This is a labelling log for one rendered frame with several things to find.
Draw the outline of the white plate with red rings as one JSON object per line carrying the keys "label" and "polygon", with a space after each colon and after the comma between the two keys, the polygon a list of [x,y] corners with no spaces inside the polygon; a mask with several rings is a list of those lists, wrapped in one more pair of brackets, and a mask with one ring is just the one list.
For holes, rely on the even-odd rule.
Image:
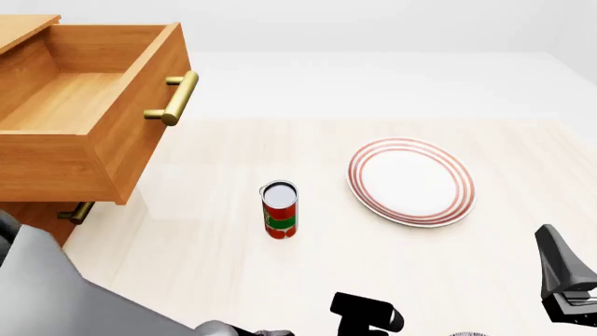
{"label": "white plate with red rings", "polygon": [[404,136],[361,146],[350,158],[346,180],[355,198],[376,215],[420,228],[464,219],[478,198],[462,161],[437,145]]}

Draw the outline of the red and green tin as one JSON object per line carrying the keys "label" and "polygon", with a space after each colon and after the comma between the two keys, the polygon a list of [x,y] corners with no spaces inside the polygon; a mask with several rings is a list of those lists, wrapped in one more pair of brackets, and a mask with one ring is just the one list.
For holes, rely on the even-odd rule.
{"label": "red and green tin", "polygon": [[299,193],[294,184],[275,180],[259,190],[264,227],[275,240],[293,237],[298,230]]}

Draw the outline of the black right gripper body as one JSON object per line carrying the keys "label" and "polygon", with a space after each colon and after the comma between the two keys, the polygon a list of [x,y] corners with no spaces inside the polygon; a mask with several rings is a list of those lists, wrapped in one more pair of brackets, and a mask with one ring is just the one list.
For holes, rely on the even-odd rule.
{"label": "black right gripper body", "polygon": [[542,304],[550,321],[597,328],[597,297],[590,295],[596,288],[597,282],[586,282],[542,290]]}

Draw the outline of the closed wooden drawer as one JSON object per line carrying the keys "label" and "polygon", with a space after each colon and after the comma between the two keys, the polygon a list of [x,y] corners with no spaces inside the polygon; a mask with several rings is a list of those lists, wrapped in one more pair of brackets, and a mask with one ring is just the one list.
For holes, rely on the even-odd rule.
{"label": "closed wooden drawer", "polygon": [[58,212],[72,212],[78,203],[0,203],[20,223],[33,226],[52,234],[60,247],[68,240],[76,225],[59,220]]}

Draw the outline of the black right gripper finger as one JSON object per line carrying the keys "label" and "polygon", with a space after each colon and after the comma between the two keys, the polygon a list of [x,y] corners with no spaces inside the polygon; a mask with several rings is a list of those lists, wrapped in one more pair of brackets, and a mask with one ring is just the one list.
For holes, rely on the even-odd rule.
{"label": "black right gripper finger", "polygon": [[579,259],[552,225],[541,226],[535,239],[542,268],[542,299],[553,293],[597,288],[597,273]]}

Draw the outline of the open wooden drawer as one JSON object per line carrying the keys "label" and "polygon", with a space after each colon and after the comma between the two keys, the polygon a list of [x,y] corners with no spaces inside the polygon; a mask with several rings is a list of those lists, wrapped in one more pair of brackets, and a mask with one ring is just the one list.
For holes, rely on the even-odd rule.
{"label": "open wooden drawer", "polygon": [[180,24],[52,24],[0,55],[0,202],[125,203],[192,71]]}

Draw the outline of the wooden cabinet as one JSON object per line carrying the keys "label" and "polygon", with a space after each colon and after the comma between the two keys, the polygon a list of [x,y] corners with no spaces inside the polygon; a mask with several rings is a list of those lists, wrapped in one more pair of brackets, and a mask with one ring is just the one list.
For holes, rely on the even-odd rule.
{"label": "wooden cabinet", "polygon": [[58,24],[60,15],[3,15],[0,14],[0,55],[8,52],[51,24]]}

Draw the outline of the black plate on stalk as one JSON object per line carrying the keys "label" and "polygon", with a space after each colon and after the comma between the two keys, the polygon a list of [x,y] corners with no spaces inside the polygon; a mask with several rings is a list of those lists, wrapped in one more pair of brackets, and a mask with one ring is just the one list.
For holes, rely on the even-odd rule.
{"label": "black plate on stalk", "polygon": [[338,336],[389,336],[404,328],[403,316],[387,301],[337,292],[330,312],[341,316]]}

